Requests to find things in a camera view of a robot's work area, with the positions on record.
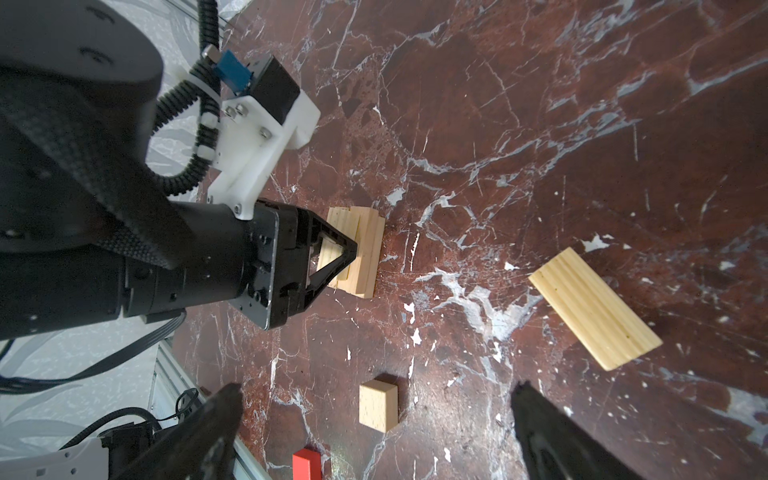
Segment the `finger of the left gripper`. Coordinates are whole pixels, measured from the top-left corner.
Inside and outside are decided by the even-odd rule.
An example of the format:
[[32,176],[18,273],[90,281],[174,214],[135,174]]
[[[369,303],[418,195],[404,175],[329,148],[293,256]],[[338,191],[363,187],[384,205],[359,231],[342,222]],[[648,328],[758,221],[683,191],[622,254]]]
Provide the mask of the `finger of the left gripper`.
[[305,311],[357,257],[357,219],[349,208],[333,208],[325,220],[291,208],[278,248],[278,298],[288,312]]

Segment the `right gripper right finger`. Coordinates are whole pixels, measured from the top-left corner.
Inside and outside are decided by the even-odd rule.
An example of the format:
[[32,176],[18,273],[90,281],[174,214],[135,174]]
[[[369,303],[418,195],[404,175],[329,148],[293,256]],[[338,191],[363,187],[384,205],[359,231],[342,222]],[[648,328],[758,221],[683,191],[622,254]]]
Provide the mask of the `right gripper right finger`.
[[511,393],[515,436],[531,479],[638,479],[528,381]]

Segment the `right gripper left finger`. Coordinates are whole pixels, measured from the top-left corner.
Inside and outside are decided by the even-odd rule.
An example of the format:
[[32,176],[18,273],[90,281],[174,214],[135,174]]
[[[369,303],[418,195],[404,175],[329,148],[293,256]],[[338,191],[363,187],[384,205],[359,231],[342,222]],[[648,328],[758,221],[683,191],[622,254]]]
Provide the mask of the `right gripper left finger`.
[[230,383],[114,477],[232,479],[242,415],[241,386]]

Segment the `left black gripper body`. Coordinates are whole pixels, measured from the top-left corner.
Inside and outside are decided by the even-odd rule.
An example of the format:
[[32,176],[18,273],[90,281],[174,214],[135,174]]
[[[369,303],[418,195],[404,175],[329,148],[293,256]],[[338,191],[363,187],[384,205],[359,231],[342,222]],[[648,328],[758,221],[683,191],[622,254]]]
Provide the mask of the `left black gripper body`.
[[129,260],[123,313],[156,322],[228,301],[263,329],[281,326],[282,208],[259,200],[243,221],[224,205],[173,206],[194,233],[188,255],[174,269]]

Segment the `wood block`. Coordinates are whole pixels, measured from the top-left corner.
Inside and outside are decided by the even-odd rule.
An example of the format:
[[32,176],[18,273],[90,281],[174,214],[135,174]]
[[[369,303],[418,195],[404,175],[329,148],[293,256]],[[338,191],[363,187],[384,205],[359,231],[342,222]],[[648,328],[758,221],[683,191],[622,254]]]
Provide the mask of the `wood block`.
[[568,248],[529,281],[606,371],[663,344],[662,339],[579,256]]
[[355,260],[329,284],[363,299],[374,296],[385,219],[370,207],[331,207],[326,221],[357,244]]

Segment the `red cube block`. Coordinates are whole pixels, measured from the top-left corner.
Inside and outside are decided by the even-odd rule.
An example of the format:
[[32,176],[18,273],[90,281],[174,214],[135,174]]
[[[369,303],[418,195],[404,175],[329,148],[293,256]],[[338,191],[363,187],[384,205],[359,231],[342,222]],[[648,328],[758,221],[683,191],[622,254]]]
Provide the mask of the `red cube block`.
[[293,480],[321,480],[323,478],[322,455],[304,448],[292,455]]

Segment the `small wood cube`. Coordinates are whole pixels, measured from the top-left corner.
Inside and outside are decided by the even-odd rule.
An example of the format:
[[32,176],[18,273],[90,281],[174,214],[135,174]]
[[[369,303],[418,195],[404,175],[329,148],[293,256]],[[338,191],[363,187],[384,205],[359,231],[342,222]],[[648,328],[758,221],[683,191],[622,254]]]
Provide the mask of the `small wood cube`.
[[399,422],[398,387],[380,380],[359,387],[359,423],[381,433],[392,430]]

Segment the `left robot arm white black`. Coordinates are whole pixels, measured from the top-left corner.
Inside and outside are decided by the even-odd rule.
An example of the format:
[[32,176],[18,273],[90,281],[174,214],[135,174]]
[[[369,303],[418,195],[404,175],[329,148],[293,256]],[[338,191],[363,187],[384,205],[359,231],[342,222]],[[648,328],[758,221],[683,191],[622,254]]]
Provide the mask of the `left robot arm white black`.
[[314,212],[261,198],[319,110],[272,56],[219,44],[161,91],[151,40],[101,1],[1,5],[1,336],[119,317],[175,330],[228,301],[263,329],[305,311],[357,254]]

